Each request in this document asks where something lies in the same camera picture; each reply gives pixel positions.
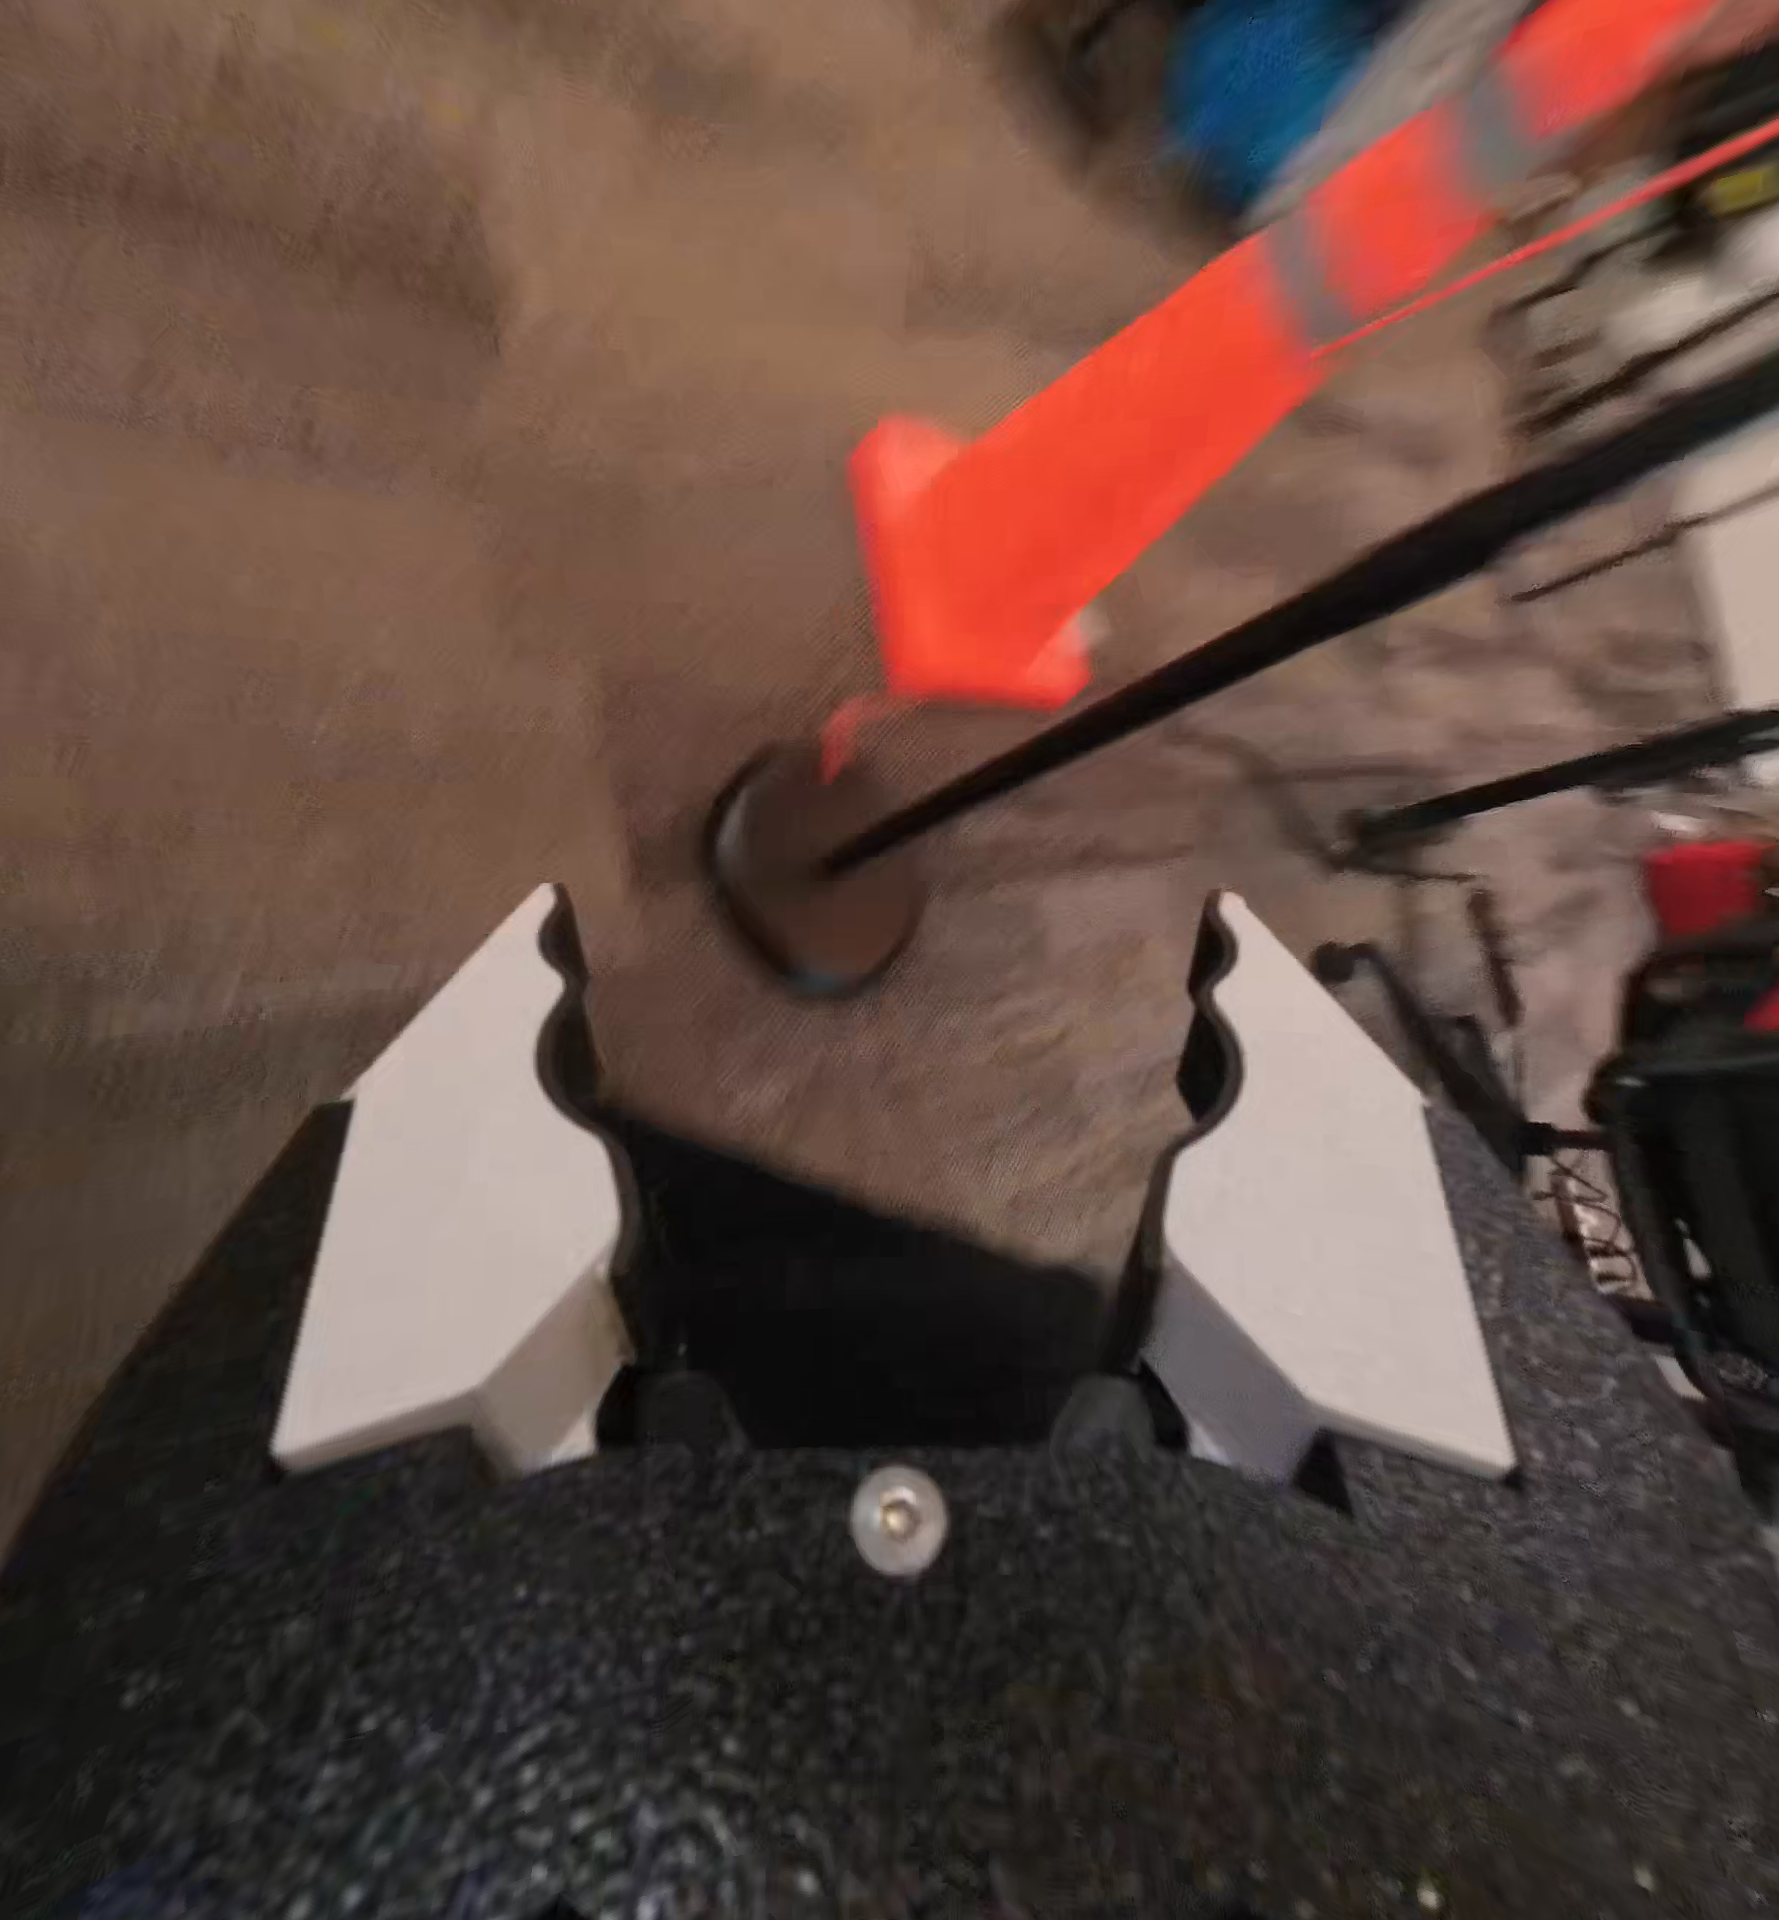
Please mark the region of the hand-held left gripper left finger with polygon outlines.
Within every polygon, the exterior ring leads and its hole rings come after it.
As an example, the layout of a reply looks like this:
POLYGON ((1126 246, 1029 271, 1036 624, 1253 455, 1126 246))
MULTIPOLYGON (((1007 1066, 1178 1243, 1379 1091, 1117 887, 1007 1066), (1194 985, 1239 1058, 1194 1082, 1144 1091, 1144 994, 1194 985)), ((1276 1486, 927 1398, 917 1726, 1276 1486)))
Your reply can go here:
POLYGON ((346 1091, 273 1465, 467 1429, 508 1478, 597 1453, 633 1362, 633 1179, 593 1119, 586 958, 537 887, 346 1091))

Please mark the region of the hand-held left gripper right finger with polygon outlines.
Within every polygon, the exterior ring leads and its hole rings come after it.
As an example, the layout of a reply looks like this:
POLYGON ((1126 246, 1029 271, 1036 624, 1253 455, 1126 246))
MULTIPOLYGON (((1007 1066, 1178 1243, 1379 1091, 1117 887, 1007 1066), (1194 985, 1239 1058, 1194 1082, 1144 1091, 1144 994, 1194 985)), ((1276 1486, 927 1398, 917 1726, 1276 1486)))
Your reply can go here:
POLYGON ((1512 1483, 1424 1091, 1232 889, 1202 909, 1189 1002, 1137 1338, 1184 1449, 1276 1486, 1321 1441, 1512 1483))

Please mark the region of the black red device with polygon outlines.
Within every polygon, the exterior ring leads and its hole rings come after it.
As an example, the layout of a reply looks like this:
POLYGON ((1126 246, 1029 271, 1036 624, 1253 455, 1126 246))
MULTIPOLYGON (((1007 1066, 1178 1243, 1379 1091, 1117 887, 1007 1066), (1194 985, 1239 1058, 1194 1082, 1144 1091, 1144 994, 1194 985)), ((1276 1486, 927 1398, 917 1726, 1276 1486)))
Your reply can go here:
POLYGON ((1779 1469, 1779 868, 1762 839, 1641 860, 1651 957, 1586 1112, 1703 1428, 1779 1469))

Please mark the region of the black stand pole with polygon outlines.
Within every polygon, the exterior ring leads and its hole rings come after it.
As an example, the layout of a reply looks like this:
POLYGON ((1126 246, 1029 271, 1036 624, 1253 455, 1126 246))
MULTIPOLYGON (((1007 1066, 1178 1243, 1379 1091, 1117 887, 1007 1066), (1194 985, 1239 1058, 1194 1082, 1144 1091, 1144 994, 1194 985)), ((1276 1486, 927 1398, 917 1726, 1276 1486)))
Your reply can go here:
POLYGON ((1485 573, 1512 546, 1625 493, 1779 411, 1779 348, 1656 401, 1611 432, 1486 486, 1381 542, 1319 584, 1253 613, 1217 642, 1055 721, 938 788, 866 816, 875 779, 822 774, 820 746, 778 746, 734 769, 705 816, 705 881, 734 935, 802 995, 853 995, 910 944, 926 887, 910 845, 977 807, 1066 769, 1189 704, 1253 685, 1334 638, 1373 628, 1485 573))

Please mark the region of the orange striped traffic cone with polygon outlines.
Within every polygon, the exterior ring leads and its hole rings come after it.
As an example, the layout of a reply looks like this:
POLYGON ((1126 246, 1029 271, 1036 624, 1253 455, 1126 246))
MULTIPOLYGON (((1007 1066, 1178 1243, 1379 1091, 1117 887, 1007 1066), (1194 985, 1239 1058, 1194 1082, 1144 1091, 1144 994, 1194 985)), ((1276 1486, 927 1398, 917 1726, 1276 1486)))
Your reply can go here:
POLYGON ((1082 613, 1326 376, 1326 353, 1432 289, 1514 184, 1670 77, 1703 0, 1539 4, 1449 91, 979 439, 876 418, 850 455, 876 676, 895 704, 1082 696, 1082 613))

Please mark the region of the blue bag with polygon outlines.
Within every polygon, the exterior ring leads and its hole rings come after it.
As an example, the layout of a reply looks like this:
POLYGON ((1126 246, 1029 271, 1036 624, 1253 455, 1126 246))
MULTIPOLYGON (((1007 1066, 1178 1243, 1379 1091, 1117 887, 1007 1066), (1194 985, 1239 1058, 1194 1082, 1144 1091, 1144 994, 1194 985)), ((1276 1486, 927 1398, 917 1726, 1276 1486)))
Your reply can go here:
POLYGON ((1160 129, 1207 205, 1239 222, 1360 85, 1395 0, 1202 0, 1166 53, 1160 129))

